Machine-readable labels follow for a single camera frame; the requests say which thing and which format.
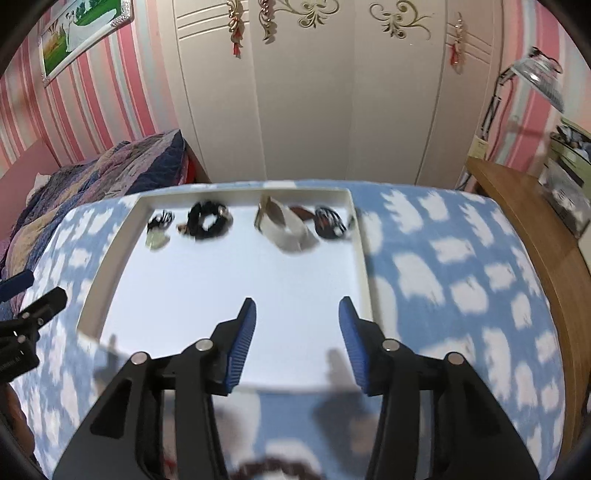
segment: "wooden desk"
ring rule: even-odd
[[[525,244],[540,278],[558,331],[566,388],[560,456],[580,429],[591,369],[591,275],[577,241],[540,195],[535,177],[469,158],[467,169],[486,195],[501,206]]]

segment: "framed picture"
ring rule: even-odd
[[[90,48],[132,20],[132,0],[71,0],[39,36],[43,85]]]

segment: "white tray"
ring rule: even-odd
[[[285,205],[325,205],[347,221],[350,238],[320,239],[311,251],[286,254],[254,226],[261,194]],[[195,241],[177,232],[198,201],[228,206],[233,225],[222,238]],[[146,224],[167,209],[170,242],[145,246]],[[78,331],[123,355],[180,353],[215,325],[256,302],[255,334],[241,385],[266,390],[354,388],[338,305],[350,296],[372,319],[361,236],[351,193],[342,189],[219,189],[141,197],[109,247],[83,307]],[[110,344],[115,336],[115,346]]]

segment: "blue and white tablecloth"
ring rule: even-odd
[[[351,191],[359,210],[374,319],[386,336],[415,352],[439,358],[448,351],[462,352],[546,478],[560,450],[564,422],[560,351],[540,282],[499,206],[471,194],[413,186],[343,181],[265,185]],[[225,186],[260,183],[175,188]],[[24,300],[27,305],[55,286],[69,298],[65,311],[42,330],[40,366],[14,382],[35,434],[35,454],[49,477],[95,402],[97,388],[126,360],[77,336],[76,324],[99,264],[137,198],[69,212]],[[230,397],[215,400],[228,469],[278,455],[307,462],[328,480],[364,478],[380,403],[379,397],[361,393],[289,395],[238,387]],[[422,430],[428,444],[430,431]]]

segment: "striped wallpaper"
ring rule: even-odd
[[[155,0],[134,0],[131,24],[41,82],[37,38],[59,0],[23,42],[0,79],[0,176],[38,138],[62,165],[178,126],[158,33]]]
[[[557,59],[564,69],[562,85],[564,116],[591,131],[591,70],[568,33],[537,0],[505,0],[505,41],[503,68],[537,46]],[[503,103],[489,138],[492,144],[499,133],[493,154],[497,163],[520,171],[539,173],[548,149],[548,134],[560,122],[561,114],[522,80],[514,80],[514,91],[505,85]],[[505,114],[499,119],[502,111]]]

